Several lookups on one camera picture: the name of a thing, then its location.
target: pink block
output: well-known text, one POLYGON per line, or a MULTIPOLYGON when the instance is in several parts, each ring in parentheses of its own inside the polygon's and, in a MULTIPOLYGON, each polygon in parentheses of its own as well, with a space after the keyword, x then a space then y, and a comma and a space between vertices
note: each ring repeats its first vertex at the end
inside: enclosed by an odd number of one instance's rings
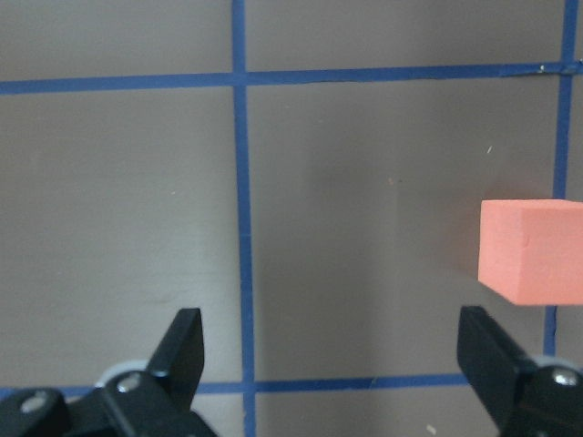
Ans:
POLYGON ((478 280, 516 305, 583 304, 583 203, 484 200, 478 280))

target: screw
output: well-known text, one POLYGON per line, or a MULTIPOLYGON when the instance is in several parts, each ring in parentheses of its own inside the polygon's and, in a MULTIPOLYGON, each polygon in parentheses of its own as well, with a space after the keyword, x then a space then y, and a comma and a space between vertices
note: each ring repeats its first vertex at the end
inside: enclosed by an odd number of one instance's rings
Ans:
POLYGON ((34 395, 30 398, 26 399, 22 402, 20 406, 20 411, 24 414, 28 414, 30 412, 35 412, 43 408, 46 404, 46 391, 37 391, 34 395))
POLYGON ((559 385, 573 387, 578 384, 578 376, 574 371, 569 369, 554 369, 553 380, 559 385))
POLYGON ((130 373, 127 377, 118 382, 118 391, 120 393, 127 393, 129 391, 135 390, 139 386, 139 380, 139 373, 130 373))

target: metal bolt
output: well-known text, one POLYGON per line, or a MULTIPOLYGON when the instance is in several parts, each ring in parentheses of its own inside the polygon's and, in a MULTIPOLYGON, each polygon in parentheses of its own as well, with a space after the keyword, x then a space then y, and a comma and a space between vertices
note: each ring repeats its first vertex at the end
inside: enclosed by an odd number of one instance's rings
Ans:
POLYGON ((139 386, 139 373, 130 373, 126 378, 118 382, 118 391, 120 393, 127 393, 135 390, 139 386))
POLYGON ((35 412, 43 408, 46 404, 46 391, 37 391, 34 395, 30 398, 26 399, 26 401, 22 402, 20 406, 20 411, 24 414, 28 414, 30 412, 35 412))
POLYGON ((569 369, 554 369, 553 380, 559 385, 573 387, 578 384, 578 376, 574 371, 569 369))

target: horizontal blue tape strip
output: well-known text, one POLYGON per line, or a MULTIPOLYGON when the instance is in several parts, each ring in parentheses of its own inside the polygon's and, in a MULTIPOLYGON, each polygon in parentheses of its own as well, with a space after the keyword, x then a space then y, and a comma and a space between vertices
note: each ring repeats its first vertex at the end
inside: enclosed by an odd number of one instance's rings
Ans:
MULTIPOLYGON (((456 385, 467 385, 467 380, 464 375, 459 373, 446 373, 436 375, 384 376, 379 378, 256 381, 254 383, 205 382, 199 386, 197 393, 239 394, 246 391, 279 393, 293 391, 382 390, 456 385)), ((93 387, 58 387, 58 389, 67 397, 71 397, 83 396, 93 390, 93 387)), ((0 388, 0 399, 8 396, 13 390, 11 388, 0 388)))
POLYGON ((558 62, 488 66, 408 66, 196 75, 110 76, 0 82, 0 95, 115 91, 132 89, 194 88, 208 86, 301 85, 318 82, 390 82, 416 79, 471 79, 537 74, 574 76, 583 64, 558 62))

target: gray surface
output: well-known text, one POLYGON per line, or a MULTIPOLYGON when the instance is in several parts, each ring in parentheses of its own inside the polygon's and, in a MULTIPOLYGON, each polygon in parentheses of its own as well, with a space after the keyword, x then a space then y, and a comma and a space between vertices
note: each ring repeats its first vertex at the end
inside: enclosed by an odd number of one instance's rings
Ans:
POLYGON ((0 386, 87 384, 201 306, 240 379, 228 88, 3 97, 0 386))
MULTIPOLYGON (((583 78, 573 83, 567 198, 583 201, 583 78)), ((583 366, 583 307, 557 310, 557 355, 583 366)))
POLYGON ((231 69, 228 0, 0 0, 0 80, 231 69))
POLYGON ((197 394, 192 408, 220 437, 244 435, 241 395, 197 394))
POLYGON ((563 2, 248 0, 251 70, 560 58, 563 2))
POLYGON ((260 395, 257 435, 494 437, 496 427, 469 388, 434 387, 260 395))
POLYGON ((556 93, 555 78, 253 88, 258 379, 457 372, 469 303, 540 353, 542 309, 476 281, 478 221, 483 198, 550 196, 556 93))

